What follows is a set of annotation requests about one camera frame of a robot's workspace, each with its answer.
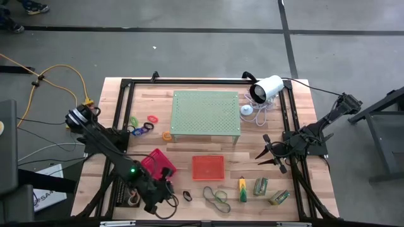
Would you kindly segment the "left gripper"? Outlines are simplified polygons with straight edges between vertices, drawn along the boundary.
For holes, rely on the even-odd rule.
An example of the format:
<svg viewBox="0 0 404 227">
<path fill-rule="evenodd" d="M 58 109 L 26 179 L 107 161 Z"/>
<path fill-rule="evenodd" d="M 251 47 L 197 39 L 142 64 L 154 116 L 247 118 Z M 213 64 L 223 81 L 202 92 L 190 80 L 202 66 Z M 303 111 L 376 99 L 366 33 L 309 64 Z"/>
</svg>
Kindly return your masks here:
<svg viewBox="0 0 404 227">
<path fill-rule="evenodd" d="M 150 214 L 157 213 L 157 203 L 174 200 L 174 204 L 169 203 L 170 206 L 177 207 L 177 199 L 173 193 L 173 187 L 168 177 L 173 175 L 173 170 L 170 168 L 163 168 L 161 171 L 162 177 L 154 179 L 149 173 L 143 175 L 138 181 L 138 193 L 145 203 L 144 210 Z"/>
</svg>

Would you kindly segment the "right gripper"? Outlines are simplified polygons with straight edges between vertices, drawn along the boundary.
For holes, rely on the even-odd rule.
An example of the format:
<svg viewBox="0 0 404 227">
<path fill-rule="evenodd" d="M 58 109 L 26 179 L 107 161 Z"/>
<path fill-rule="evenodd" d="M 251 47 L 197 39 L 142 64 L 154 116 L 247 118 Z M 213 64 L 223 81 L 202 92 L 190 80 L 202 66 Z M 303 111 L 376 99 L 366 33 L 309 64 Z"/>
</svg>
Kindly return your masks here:
<svg viewBox="0 0 404 227">
<path fill-rule="evenodd" d="M 305 143 L 301 139 L 289 139 L 285 142 L 271 142 L 269 135 L 264 134 L 263 139 L 266 143 L 264 150 L 257 155 L 256 159 L 264 156 L 267 153 L 272 154 L 272 159 L 262 161 L 258 165 L 278 165 L 282 174 L 287 172 L 285 165 L 282 163 L 282 158 L 291 158 L 291 156 L 304 156 Z"/>
</svg>

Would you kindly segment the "green crayon box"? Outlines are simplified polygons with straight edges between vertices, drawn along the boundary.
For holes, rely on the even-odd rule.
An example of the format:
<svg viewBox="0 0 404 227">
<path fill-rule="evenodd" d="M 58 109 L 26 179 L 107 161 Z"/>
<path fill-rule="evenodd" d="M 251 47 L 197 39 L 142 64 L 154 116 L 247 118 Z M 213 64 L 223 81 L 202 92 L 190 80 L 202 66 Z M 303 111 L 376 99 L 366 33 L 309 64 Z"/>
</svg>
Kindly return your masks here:
<svg viewBox="0 0 404 227">
<path fill-rule="evenodd" d="M 277 193 L 275 193 L 270 199 L 269 203 L 272 206 L 277 206 L 280 205 L 285 199 L 287 199 L 290 196 L 290 192 L 288 190 L 279 190 Z"/>
<path fill-rule="evenodd" d="M 268 186 L 267 178 L 257 178 L 254 184 L 253 195 L 261 196 L 266 194 L 266 188 Z"/>
</svg>

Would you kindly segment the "yellow crayon box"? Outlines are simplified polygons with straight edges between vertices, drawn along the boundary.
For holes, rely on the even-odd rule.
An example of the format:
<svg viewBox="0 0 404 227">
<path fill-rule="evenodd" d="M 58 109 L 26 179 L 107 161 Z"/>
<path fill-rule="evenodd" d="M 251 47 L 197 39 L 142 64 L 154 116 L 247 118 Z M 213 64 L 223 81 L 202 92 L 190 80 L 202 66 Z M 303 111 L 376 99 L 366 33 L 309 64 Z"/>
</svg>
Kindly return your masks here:
<svg viewBox="0 0 404 227">
<path fill-rule="evenodd" d="M 246 179 L 241 177 L 238 181 L 239 186 L 239 201 L 247 202 L 247 189 L 246 189 Z"/>
</svg>

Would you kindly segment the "blue rubber band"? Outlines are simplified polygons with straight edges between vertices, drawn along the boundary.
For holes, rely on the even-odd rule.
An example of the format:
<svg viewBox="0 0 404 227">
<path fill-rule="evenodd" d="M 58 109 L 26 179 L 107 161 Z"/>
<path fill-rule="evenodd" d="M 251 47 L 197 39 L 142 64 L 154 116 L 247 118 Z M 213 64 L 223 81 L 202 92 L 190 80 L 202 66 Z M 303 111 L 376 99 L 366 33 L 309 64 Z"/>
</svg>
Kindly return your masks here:
<svg viewBox="0 0 404 227">
<path fill-rule="evenodd" d="M 217 202 L 214 197 L 214 193 L 216 191 L 214 191 L 209 186 L 204 187 L 204 189 L 203 189 L 204 199 L 206 200 L 207 203 L 212 205 L 217 211 L 224 213 L 224 214 L 228 214 L 231 211 L 230 204 L 228 202 L 226 202 L 225 204 L 221 204 L 221 203 Z"/>
</svg>

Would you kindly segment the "green rubber band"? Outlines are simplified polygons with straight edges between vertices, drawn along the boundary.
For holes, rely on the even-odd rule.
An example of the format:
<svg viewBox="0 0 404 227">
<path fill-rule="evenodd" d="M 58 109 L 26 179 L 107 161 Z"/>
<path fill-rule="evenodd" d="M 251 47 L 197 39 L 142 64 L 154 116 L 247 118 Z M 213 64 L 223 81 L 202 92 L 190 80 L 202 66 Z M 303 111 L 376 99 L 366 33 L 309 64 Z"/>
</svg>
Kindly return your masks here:
<svg viewBox="0 0 404 227">
<path fill-rule="evenodd" d="M 214 193 L 215 200 L 221 204 L 225 204 L 228 199 L 228 195 L 226 192 L 222 190 L 218 190 Z"/>
</svg>

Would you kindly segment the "white desk lamp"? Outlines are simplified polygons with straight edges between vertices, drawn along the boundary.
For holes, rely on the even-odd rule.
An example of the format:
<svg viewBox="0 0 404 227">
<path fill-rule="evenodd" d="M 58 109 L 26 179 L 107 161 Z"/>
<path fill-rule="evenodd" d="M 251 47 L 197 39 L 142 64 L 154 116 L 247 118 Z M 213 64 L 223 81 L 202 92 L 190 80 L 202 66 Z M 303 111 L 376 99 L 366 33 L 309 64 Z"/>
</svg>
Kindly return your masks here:
<svg viewBox="0 0 404 227">
<path fill-rule="evenodd" d="M 258 104 L 267 102 L 284 88 L 283 79 L 278 75 L 272 75 L 258 81 L 251 73 L 245 71 L 242 73 L 242 78 L 249 78 L 253 81 L 249 88 L 249 94 Z"/>
</svg>

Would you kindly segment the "red plastic basket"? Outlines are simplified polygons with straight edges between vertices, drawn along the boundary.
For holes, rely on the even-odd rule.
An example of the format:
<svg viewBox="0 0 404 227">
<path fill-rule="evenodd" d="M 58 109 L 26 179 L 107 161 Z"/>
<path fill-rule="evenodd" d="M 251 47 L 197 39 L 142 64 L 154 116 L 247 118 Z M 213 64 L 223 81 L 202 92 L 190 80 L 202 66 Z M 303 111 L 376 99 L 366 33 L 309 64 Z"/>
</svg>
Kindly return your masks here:
<svg viewBox="0 0 404 227">
<path fill-rule="evenodd" d="M 159 179 L 162 177 L 163 168 L 169 168 L 172 170 L 171 176 L 177 171 L 176 167 L 172 164 L 172 162 L 166 157 L 166 155 L 157 149 L 154 149 L 147 157 L 145 157 L 141 164 L 145 167 L 155 179 Z"/>
</svg>

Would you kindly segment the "black plastic basket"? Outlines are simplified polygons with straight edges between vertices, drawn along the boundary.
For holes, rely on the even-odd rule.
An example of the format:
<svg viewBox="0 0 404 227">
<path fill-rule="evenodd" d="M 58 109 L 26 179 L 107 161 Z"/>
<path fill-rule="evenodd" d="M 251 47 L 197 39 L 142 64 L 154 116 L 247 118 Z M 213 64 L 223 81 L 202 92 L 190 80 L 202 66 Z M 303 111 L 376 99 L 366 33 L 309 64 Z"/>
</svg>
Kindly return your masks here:
<svg viewBox="0 0 404 227">
<path fill-rule="evenodd" d="M 116 207 L 140 207 L 141 199 L 138 205 L 135 206 L 128 205 L 129 193 L 132 190 L 137 191 L 136 189 L 130 189 L 121 179 L 119 179 L 117 188 Z"/>
</svg>

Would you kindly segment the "orange plastic basket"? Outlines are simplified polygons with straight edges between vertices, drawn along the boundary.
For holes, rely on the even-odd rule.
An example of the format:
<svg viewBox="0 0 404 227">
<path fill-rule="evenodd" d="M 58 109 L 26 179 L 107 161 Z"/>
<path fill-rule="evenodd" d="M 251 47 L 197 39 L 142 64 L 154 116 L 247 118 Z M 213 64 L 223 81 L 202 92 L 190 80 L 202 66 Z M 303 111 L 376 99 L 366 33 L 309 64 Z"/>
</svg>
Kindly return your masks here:
<svg viewBox="0 0 404 227">
<path fill-rule="evenodd" d="M 195 181 L 223 180 L 224 157 L 220 155 L 193 156 L 192 179 Z"/>
</svg>

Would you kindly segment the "green perforated metal shelf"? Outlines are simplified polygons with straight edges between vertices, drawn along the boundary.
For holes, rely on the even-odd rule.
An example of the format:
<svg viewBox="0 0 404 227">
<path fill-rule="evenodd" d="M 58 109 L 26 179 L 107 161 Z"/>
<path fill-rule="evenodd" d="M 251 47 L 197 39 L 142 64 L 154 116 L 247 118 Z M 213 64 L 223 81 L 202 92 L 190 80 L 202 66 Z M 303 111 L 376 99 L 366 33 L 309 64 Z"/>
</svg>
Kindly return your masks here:
<svg viewBox="0 0 404 227">
<path fill-rule="evenodd" d="M 170 135 L 241 136 L 239 94 L 236 91 L 176 90 L 172 99 Z"/>
</svg>

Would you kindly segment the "black metal stand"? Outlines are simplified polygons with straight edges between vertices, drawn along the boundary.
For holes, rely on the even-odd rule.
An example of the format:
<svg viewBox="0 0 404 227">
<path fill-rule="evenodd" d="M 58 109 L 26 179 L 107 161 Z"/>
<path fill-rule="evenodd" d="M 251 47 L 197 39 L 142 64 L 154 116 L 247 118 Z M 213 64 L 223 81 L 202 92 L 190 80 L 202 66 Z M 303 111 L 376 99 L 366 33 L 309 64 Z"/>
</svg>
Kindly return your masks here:
<svg viewBox="0 0 404 227">
<path fill-rule="evenodd" d="M 351 124 L 365 120 L 386 173 L 370 183 L 404 180 L 404 86 L 349 118 Z"/>
</svg>

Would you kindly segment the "grey cabinet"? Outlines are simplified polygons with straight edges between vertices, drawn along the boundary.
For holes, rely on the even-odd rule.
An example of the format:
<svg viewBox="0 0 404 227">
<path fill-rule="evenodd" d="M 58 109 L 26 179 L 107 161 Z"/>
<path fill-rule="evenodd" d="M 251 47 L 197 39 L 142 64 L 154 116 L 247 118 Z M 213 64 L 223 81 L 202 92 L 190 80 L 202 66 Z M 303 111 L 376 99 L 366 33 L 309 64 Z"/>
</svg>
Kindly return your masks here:
<svg viewBox="0 0 404 227">
<path fill-rule="evenodd" d="M 18 183 L 16 101 L 0 102 L 0 225 L 34 220 L 33 189 Z"/>
</svg>

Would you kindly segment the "person's shoe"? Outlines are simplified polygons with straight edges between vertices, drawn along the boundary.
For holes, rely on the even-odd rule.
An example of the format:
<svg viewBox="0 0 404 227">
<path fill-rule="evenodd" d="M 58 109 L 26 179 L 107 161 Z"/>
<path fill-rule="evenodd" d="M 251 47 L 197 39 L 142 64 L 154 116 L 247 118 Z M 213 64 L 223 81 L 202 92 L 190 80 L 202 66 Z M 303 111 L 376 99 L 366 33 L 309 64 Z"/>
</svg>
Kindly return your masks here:
<svg viewBox="0 0 404 227">
<path fill-rule="evenodd" d="M 0 27 L 5 28 L 6 30 L 13 33 L 23 33 L 25 31 L 25 27 L 18 24 L 11 18 L 0 17 Z"/>
<path fill-rule="evenodd" d="M 23 4 L 25 11 L 29 15 L 37 15 L 41 13 L 46 13 L 49 11 L 49 6 L 46 4 L 38 3 L 32 0 L 28 0 Z"/>
</svg>

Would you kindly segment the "black aluminium table frame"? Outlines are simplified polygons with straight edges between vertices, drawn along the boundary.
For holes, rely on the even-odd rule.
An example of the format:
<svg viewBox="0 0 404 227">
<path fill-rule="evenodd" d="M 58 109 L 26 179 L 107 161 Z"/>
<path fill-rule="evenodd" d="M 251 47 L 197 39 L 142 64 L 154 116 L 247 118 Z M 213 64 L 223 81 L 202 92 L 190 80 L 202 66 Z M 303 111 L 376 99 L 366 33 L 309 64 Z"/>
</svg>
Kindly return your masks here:
<svg viewBox="0 0 404 227">
<path fill-rule="evenodd" d="M 177 171 L 173 176 L 174 190 L 179 198 L 179 207 L 168 203 L 160 204 L 157 215 L 148 214 L 143 208 L 117 207 L 114 219 L 159 220 L 159 221 L 296 221 L 299 218 L 297 206 L 302 204 L 310 212 L 311 203 L 306 193 L 300 199 L 294 195 L 291 173 L 282 174 L 275 165 L 258 165 L 271 158 L 270 154 L 256 159 L 264 148 L 263 135 L 272 141 L 279 141 L 286 128 L 295 124 L 301 126 L 317 120 L 308 87 L 308 81 L 300 79 L 284 91 L 284 101 L 275 100 L 268 112 L 266 124 L 258 127 L 252 123 L 241 124 L 241 137 L 232 144 L 229 137 L 181 136 L 175 141 L 165 142 L 162 133 L 170 126 L 172 98 L 176 90 L 191 91 L 236 91 L 239 103 L 245 104 L 244 94 L 251 86 L 248 79 L 217 78 L 106 78 L 100 96 L 100 123 L 105 127 L 121 128 L 130 116 L 145 120 L 150 114 L 158 117 L 154 130 L 140 138 L 131 137 L 128 152 L 147 154 L 160 149 L 173 163 Z M 192 158 L 198 155 L 222 155 L 225 178 L 213 181 L 192 179 Z M 238 181 L 246 179 L 247 202 L 239 201 Z M 267 178 L 266 194 L 253 195 L 257 178 Z M 227 193 L 231 206 L 228 214 L 217 211 L 203 197 L 204 187 Z M 185 201 L 183 191 L 189 191 L 193 200 Z M 272 206 L 268 201 L 279 190 L 288 190 L 290 196 L 280 205 Z"/>
</svg>

